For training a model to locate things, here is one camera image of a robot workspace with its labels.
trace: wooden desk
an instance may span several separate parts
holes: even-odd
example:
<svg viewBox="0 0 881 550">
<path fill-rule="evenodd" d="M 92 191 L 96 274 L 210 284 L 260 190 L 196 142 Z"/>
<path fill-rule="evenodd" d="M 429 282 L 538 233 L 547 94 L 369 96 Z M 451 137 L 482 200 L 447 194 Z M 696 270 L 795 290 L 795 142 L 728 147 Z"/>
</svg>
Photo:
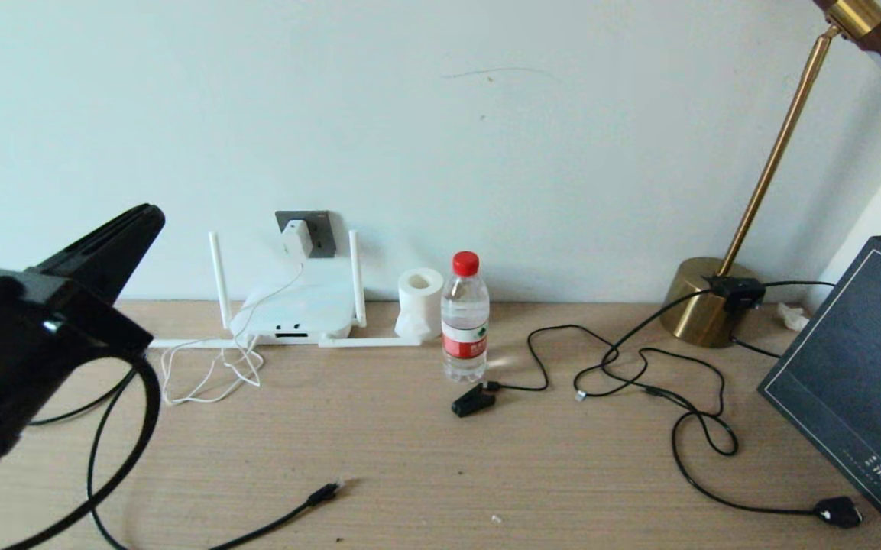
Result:
<svg viewBox="0 0 881 550">
<path fill-rule="evenodd" d="M 220 334 L 212 302 L 125 302 L 158 338 Z M 525 348 L 534 328 L 580 323 L 617 338 L 653 312 L 645 304 L 497 304 L 492 378 L 538 383 Z M 395 304 L 370 304 L 366 335 L 386 335 Z M 783 349 L 792 333 L 755 312 L 743 335 Z M 205 548 L 283 515 L 338 476 L 342 496 L 248 548 L 881 548 L 881 516 L 755 391 L 772 360 L 741 348 L 694 348 L 653 326 L 629 342 L 704 358 L 727 377 L 724 418 L 741 452 L 721 457 L 698 424 L 682 453 L 696 478 L 736 501 L 809 507 L 848 494 L 865 522 L 842 530 L 812 518 L 766 516 L 712 502 L 680 476 L 670 431 L 680 409 L 629 390 L 573 400 L 573 375 L 598 361 L 600 345 L 576 331 L 541 335 L 552 377 L 545 393 L 504 390 L 498 404 L 465 419 L 451 401 L 468 389 L 447 382 L 438 342 L 422 348 L 266 348 L 261 389 L 242 387 L 216 404 L 164 406 L 135 471 L 101 505 L 109 528 L 135 548 Z M 176 391 L 206 372 L 212 351 L 177 358 Z M 157 352 L 151 353 L 157 365 Z M 88 365 L 42 412 L 59 413 L 111 387 L 123 368 Z M 706 369 L 656 357 L 646 380 L 711 408 Z M 603 387 L 593 374 L 587 386 Z M 142 416 L 134 383 L 105 431 L 99 480 L 126 456 Z M 42 529 L 82 498 L 100 412 L 28 429 L 0 464 L 0 547 Z M 502 518 L 500 525 L 492 515 Z M 104 548 L 90 519 L 46 546 Z"/>
</svg>

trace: wall socket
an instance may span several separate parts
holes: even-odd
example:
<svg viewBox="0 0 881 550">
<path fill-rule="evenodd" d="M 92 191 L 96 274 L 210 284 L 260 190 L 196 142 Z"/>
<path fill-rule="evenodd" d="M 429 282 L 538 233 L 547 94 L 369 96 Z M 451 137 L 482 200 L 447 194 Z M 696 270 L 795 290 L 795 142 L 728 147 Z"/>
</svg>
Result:
<svg viewBox="0 0 881 550">
<path fill-rule="evenodd" d="M 328 210 L 278 210 L 274 215 L 282 232 L 290 220 L 301 219 L 307 223 L 312 245 L 308 258 L 335 257 L 335 234 Z"/>
</svg>

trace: white cable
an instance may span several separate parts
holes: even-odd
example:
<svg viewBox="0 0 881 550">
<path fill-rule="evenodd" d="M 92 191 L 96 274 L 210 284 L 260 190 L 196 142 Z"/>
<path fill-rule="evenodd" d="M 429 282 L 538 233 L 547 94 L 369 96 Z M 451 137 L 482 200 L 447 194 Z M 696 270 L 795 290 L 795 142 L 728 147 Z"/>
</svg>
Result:
<svg viewBox="0 0 881 550">
<path fill-rule="evenodd" d="M 249 383 L 251 386 L 259 387 L 260 386 L 260 373 L 257 371 L 264 364 L 263 356 L 259 355 L 256 351 L 254 351 L 254 347 L 256 345 L 257 338 L 254 337 L 250 342 L 248 342 L 248 346 L 244 347 L 244 345 L 240 344 L 240 337 L 244 334 L 244 331 L 247 330 L 247 327 L 251 324 L 251 320 L 254 319 L 254 314 L 256 313 L 257 307 L 266 302 L 266 300 L 272 299 L 272 297 L 278 295 L 278 293 L 282 293 L 288 286 L 293 285 L 294 282 L 297 281 L 298 277 L 301 276 L 301 273 L 304 272 L 304 264 L 298 266 L 297 273 L 294 275 L 294 278 L 290 280 L 286 285 L 281 286 L 278 290 L 269 293 L 269 295 L 263 296 L 262 299 L 256 300 L 252 306 L 249 306 L 247 321 L 244 323 L 244 327 L 240 328 L 240 331 L 237 334 L 233 335 L 233 347 L 237 348 L 240 351 L 240 358 L 231 363 L 226 359 L 226 349 L 220 348 L 219 353 L 212 359 L 212 363 L 209 365 L 209 372 L 206 372 L 206 375 L 202 377 L 202 382 L 196 385 L 186 396 L 184 397 L 172 397 L 169 394 L 168 383 L 172 378 L 172 362 L 175 360 L 175 353 L 182 348 L 192 347 L 193 345 L 200 344 L 200 342 L 210 341 L 213 338 L 200 338 L 199 340 L 185 341 L 182 344 L 175 345 L 175 347 L 168 349 L 161 355 L 160 364 L 161 364 L 161 373 L 164 375 L 164 382 L 161 387 L 161 398 L 165 401 L 165 403 L 169 405 L 177 405 L 179 403 L 185 403 L 186 401 L 193 401 L 193 403 L 216 403 L 216 401 L 223 400 L 230 393 L 233 393 L 237 387 L 240 386 L 241 383 Z M 242 307 L 237 314 L 245 311 L 247 306 Z M 222 361 L 224 366 L 230 368 L 233 371 L 233 374 L 237 377 L 237 379 L 233 380 L 233 383 L 227 387 L 223 393 L 220 393 L 219 396 L 213 398 L 203 398 L 196 397 L 196 394 L 199 393 L 199 390 L 202 389 L 203 386 L 206 385 L 206 382 L 209 382 L 209 378 L 212 376 L 213 371 L 216 369 L 216 363 Z M 241 372 L 238 365 L 242 362 L 247 362 L 249 368 L 251 368 L 251 376 L 249 378 Z"/>
</svg>

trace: gold lamp base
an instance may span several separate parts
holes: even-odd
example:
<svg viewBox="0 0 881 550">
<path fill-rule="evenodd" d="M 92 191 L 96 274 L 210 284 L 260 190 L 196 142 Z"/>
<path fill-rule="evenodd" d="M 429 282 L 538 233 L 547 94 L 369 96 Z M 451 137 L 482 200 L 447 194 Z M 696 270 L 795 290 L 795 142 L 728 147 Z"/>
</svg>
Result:
<svg viewBox="0 0 881 550">
<path fill-rule="evenodd" d="M 678 272 L 664 303 L 708 289 L 705 277 L 715 275 L 721 264 L 722 260 L 713 257 L 693 257 L 683 261 L 678 265 Z M 739 264 L 733 264 L 729 274 L 733 277 L 756 277 L 754 272 Z M 745 311 L 729 313 L 723 309 L 724 304 L 724 297 L 713 293 L 695 296 L 664 312 L 661 324 L 668 332 L 689 344 L 703 348 L 724 348 L 730 344 L 729 335 L 745 314 Z"/>
</svg>

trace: plastic bottle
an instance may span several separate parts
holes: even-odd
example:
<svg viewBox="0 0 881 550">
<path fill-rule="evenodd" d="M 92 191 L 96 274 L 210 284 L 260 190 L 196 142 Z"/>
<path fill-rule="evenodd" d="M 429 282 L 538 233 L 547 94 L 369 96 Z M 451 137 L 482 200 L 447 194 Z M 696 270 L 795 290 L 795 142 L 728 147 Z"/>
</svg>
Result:
<svg viewBox="0 0 881 550">
<path fill-rule="evenodd" d="M 443 367 L 455 382 L 478 382 L 488 367 L 488 314 L 491 297 L 478 275 L 480 261 L 471 251 L 454 254 L 454 273 L 440 299 Z"/>
</svg>

